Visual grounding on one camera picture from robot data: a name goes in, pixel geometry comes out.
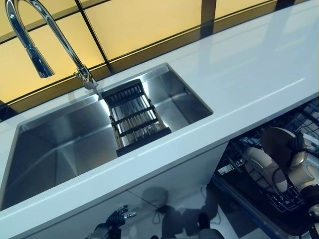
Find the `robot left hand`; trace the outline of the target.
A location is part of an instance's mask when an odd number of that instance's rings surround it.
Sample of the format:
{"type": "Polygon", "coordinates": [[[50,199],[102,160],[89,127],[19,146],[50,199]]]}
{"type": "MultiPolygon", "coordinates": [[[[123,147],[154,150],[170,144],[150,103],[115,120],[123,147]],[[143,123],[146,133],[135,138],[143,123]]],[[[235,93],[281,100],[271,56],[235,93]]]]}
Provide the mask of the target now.
{"type": "Polygon", "coordinates": [[[128,205],[120,206],[106,220],[106,224],[113,227],[123,226],[128,219],[135,217],[136,211],[129,211],[128,205]]]}

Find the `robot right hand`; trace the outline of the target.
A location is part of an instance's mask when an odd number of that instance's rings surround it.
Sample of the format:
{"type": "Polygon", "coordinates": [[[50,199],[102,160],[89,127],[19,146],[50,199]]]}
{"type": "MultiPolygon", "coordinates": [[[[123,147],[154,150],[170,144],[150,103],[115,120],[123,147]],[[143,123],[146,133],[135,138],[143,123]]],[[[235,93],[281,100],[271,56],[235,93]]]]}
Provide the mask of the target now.
{"type": "Polygon", "coordinates": [[[292,172],[304,163],[311,163],[315,167],[319,166],[319,140],[306,133],[298,133],[296,137],[288,143],[290,161],[289,171],[292,172]]]}

